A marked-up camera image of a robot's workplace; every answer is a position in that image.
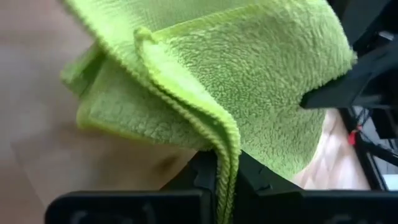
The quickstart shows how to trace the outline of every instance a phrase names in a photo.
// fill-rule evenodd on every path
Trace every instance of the towel fold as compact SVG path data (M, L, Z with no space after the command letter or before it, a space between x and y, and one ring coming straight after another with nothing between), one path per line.
M65 5L96 40L62 73L78 124L214 149L219 224L230 223L241 149L285 178L303 169L324 112L301 109L301 97L356 60L324 0Z

